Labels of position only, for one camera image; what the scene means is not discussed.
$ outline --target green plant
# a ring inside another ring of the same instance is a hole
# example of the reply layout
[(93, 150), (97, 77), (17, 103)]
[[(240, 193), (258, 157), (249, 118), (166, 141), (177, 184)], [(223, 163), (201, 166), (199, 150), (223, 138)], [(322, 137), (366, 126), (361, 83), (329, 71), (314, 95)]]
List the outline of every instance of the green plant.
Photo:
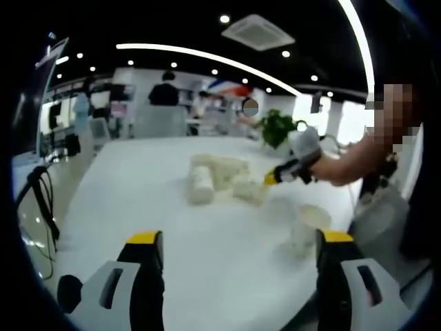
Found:
[(276, 149), (288, 137), (288, 132), (297, 130), (297, 125), (301, 122), (306, 124), (305, 121), (293, 121), (288, 115), (280, 115), (280, 110), (271, 109), (257, 126), (263, 128), (264, 142)]

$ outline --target potted plant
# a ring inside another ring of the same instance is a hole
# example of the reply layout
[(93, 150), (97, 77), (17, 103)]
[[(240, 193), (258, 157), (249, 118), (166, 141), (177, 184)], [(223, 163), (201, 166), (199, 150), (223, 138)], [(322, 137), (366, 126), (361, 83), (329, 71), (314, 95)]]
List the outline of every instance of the potted plant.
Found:
[(281, 115), (280, 110), (271, 109), (259, 122), (257, 127), (262, 128), (262, 138), (265, 145), (269, 145), (273, 150), (280, 150), (278, 156), (289, 155), (287, 145), (288, 133), (297, 130), (299, 123), (305, 121), (293, 121), (291, 116)]

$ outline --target air conditioning vent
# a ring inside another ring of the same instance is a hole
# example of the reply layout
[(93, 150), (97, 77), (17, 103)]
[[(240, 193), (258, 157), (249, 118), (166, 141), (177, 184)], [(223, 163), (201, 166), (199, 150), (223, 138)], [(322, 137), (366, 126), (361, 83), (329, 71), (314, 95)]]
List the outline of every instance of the air conditioning vent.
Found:
[(255, 14), (232, 24), (222, 35), (259, 52), (295, 42), (286, 32)]

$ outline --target ceiling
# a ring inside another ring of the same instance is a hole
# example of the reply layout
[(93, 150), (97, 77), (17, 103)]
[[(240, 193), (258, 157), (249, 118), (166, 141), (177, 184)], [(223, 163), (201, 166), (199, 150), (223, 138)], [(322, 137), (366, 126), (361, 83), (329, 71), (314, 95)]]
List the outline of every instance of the ceiling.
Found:
[[(124, 1), (117, 8), (101, 4), (91, 6), (88, 2), (75, 2), (68, 8), (55, 8), (48, 26), (57, 40), (69, 37), (70, 42), (63, 55), (70, 60), (56, 67), (61, 79), (54, 78), (51, 85), (84, 77), (89, 68), (96, 67), (95, 74), (112, 74), (117, 67), (127, 66), (133, 60), (136, 68), (170, 69), (177, 62), (176, 70), (211, 75), (218, 70), (220, 79), (240, 83), (246, 77), (251, 86), (270, 87), (274, 94), (288, 92), (271, 83), (237, 68), (187, 54), (160, 50), (117, 50), (118, 43), (159, 43), (201, 50), (227, 57), (257, 70), (263, 71), (291, 86), (317, 84), (360, 92), (367, 91), (365, 69), (358, 43), (348, 19), (337, 0), (284, 1), (268, 6), (253, 3), (240, 8), (232, 3), (204, 3), (202, 6), (177, 6), (168, 1), (164, 4), (133, 3)], [(370, 11), (385, 9), (384, 1), (376, 2)], [(369, 20), (359, 13), (365, 29), (371, 32)], [(296, 42), (279, 48), (255, 51), (241, 43), (221, 36), (227, 27), (219, 21), (222, 14), (231, 17), (229, 24), (258, 14), (269, 20)], [(369, 45), (375, 48), (376, 35), (371, 33)], [(288, 50), (289, 58), (281, 53)], [(84, 54), (77, 59), (76, 54)], [(317, 82), (311, 75), (318, 76)]]

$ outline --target white table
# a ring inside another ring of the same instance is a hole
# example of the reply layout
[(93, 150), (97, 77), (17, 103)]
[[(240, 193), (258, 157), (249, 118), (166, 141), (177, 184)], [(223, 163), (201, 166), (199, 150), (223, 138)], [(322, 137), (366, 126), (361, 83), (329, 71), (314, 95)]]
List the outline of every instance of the white table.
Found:
[[(325, 208), (332, 228), (347, 230), (348, 187), (301, 181), (271, 189), (255, 208), (235, 199), (190, 206), (189, 158), (196, 153), (240, 157), (264, 175), (280, 163), (260, 144), (240, 138), (147, 139), (107, 144), (80, 183), (61, 231), (56, 277), (87, 280), (115, 260), (127, 238), (164, 232), (167, 331), (279, 330), (314, 293), (315, 256), (297, 260), (288, 244), (292, 206)], [(358, 196), (360, 183), (352, 185)]]

